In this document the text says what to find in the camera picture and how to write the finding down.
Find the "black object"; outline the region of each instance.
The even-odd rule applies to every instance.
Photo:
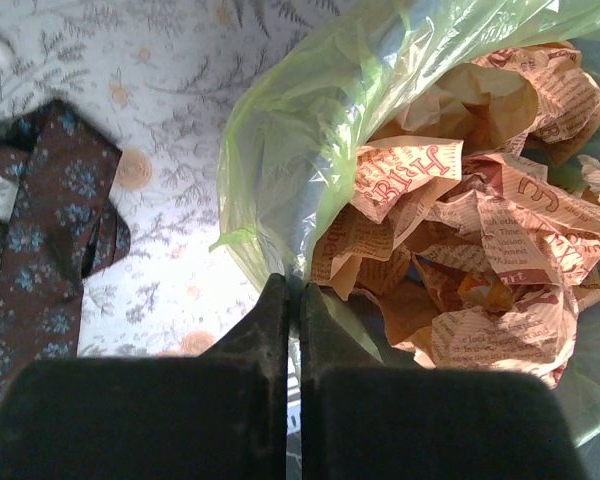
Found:
[[[199,358],[27,367],[0,405],[0,479],[282,479],[290,319],[300,326],[303,477],[584,479],[549,390],[513,373],[381,366],[272,275]]]

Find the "crumpled paper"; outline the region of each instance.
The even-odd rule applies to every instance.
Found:
[[[586,187],[567,193],[520,153],[560,165],[594,133],[600,89],[580,60],[565,42],[443,76],[358,150],[355,196],[318,241],[312,280],[376,303],[389,343],[425,367],[555,386],[578,314],[600,301],[600,163],[580,156]]]

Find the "floral wallpaper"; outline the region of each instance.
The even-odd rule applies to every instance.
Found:
[[[257,294],[217,238],[215,171],[232,105],[353,0],[5,0],[0,119],[51,97],[123,150],[111,198],[126,259],[85,285],[80,355],[197,355]],[[0,218],[15,188],[0,179]]]

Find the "brown floral tie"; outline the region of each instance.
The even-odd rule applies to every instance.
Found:
[[[0,137],[0,175],[17,182],[0,222],[0,396],[39,358],[76,354],[82,281],[129,251],[108,200],[120,151],[54,101]]]

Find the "trash bag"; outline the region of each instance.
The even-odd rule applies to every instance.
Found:
[[[459,63],[578,37],[600,85],[600,0],[359,2],[236,104],[218,169],[216,246],[257,288],[273,272],[306,280],[317,240],[353,197],[356,148],[386,120]],[[583,153],[600,160],[600,131]],[[578,329],[556,393],[581,444],[600,431],[600,304]]]

